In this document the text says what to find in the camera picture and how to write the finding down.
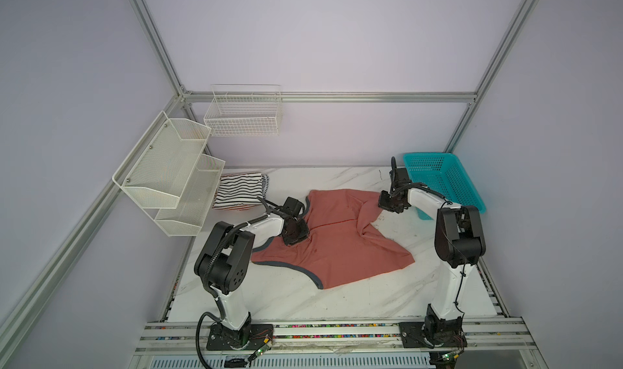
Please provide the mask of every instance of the pink cloth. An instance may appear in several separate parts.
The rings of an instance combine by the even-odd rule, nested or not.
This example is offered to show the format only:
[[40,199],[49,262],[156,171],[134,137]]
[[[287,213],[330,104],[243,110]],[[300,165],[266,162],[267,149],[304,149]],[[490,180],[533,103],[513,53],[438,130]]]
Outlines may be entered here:
[[329,289],[402,269],[414,261],[409,251],[370,223],[381,214],[378,192],[313,190],[305,220],[309,238],[286,246],[281,237],[254,249],[255,264],[303,272],[319,289]]

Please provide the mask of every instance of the white robotic arm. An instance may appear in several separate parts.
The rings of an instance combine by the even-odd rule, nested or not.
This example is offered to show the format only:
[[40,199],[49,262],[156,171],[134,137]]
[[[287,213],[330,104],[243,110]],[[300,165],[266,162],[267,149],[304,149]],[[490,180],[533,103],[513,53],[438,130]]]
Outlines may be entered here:
[[[436,194],[426,192],[422,189],[411,188],[408,191],[408,202],[425,212],[428,216],[437,219],[437,212],[442,207],[460,210],[462,205],[459,203],[448,204]],[[463,264],[462,267],[452,267],[448,263],[442,263],[437,282],[435,297],[431,302],[432,310],[440,319],[456,319],[465,313],[461,311],[460,304],[463,299],[462,290],[465,280],[474,270],[474,265]]]
[[[211,335],[217,335],[232,349],[242,349],[249,342],[251,314],[238,288],[247,273],[253,248],[274,236],[281,236],[285,244],[295,244],[309,233],[302,219],[303,203],[290,197],[283,206],[261,201],[266,208],[264,215],[236,227],[226,222],[214,225],[194,266],[195,274],[214,297],[220,312],[219,316],[206,312],[217,323]],[[223,250],[229,247],[230,253],[225,254]]]
[[426,184],[413,183],[405,168],[396,167],[392,157],[391,187],[381,192],[379,207],[402,213],[415,206],[435,220],[435,251],[441,264],[435,297],[429,304],[422,326],[422,343],[413,347],[454,346],[462,338],[465,313],[460,310],[465,280],[485,254],[485,238],[480,214],[474,206],[463,206],[446,199]]

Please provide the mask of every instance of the marble table surface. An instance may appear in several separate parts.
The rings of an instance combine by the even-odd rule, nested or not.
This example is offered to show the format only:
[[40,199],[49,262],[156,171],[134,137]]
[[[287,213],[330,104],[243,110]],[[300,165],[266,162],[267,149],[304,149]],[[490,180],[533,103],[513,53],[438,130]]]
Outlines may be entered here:
[[[253,170],[225,170],[223,173]],[[389,167],[260,169],[270,177],[267,199],[282,204],[291,196],[305,200],[310,190],[389,189]],[[192,245],[169,322],[195,322],[205,311],[217,312],[214,299],[193,272],[199,251],[218,221],[233,225],[257,217],[263,207],[247,211],[210,210],[203,231]],[[434,249],[435,224],[417,217],[414,208],[402,214],[383,211],[373,225],[385,237],[409,250],[415,263],[332,289],[319,290],[301,272],[285,267],[250,264],[240,286],[254,320],[380,319],[424,316],[437,287],[441,261]],[[463,283],[466,317],[495,316],[496,311],[477,272]]]

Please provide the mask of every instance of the white wall panel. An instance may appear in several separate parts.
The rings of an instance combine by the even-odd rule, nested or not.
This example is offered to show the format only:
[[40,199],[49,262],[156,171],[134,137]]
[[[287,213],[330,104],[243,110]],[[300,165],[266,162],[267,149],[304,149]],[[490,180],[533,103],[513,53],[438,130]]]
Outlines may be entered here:
[[127,368],[145,323],[160,320],[188,241],[120,196],[9,369]]
[[[203,118],[208,104],[192,105]],[[284,103],[275,137],[211,137],[227,166],[384,166],[395,155],[441,152],[463,103]]]
[[521,0],[147,0],[187,89],[474,91]]
[[2,323],[173,91],[128,0],[0,0],[0,70]]
[[540,0],[456,149],[549,369],[620,366],[622,28],[621,0]]

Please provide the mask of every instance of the white wire basket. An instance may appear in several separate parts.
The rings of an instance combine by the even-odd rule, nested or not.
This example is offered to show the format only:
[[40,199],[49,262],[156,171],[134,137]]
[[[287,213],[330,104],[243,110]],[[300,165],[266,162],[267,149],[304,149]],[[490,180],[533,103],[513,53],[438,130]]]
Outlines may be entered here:
[[201,232],[214,201],[225,161],[201,154],[175,209],[160,209],[154,221],[168,236],[195,236]]
[[214,137],[279,135],[283,116],[279,85],[212,85],[204,122]]
[[225,166],[203,154],[210,127],[164,112],[162,125],[136,161],[128,155],[113,181],[168,236],[194,236],[203,227]]

